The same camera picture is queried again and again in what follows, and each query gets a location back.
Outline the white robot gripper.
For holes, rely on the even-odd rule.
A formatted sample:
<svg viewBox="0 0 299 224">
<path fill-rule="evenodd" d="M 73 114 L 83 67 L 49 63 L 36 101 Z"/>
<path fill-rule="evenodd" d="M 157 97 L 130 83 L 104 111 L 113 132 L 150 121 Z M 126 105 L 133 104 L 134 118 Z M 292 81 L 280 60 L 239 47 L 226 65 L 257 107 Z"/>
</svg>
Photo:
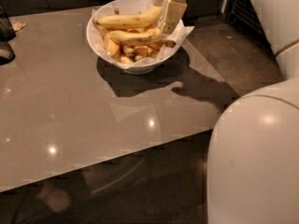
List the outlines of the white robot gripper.
<svg viewBox="0 0 299 224">
<path fill-rule="evenodd" d="M 155 7 L 163 5 L 158 27 L 164 35 L 171 35 L 179 24 L 187 8 L 186 0 L 151 0 Z"/>
</svg>

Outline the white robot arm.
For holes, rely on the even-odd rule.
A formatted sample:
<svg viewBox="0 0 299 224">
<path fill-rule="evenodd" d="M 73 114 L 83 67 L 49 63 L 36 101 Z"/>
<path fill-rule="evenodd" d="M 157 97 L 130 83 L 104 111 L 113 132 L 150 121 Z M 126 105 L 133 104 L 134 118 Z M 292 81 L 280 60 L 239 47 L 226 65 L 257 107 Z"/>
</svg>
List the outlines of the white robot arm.
<svg viewBox="0 0 299 224">
<path fill-rule="evenodd" d="M 233 102 L 210 137 L 207 224 L 299 224 L 299 0 L 250 0 L 283 81 Z"/>
</svg>

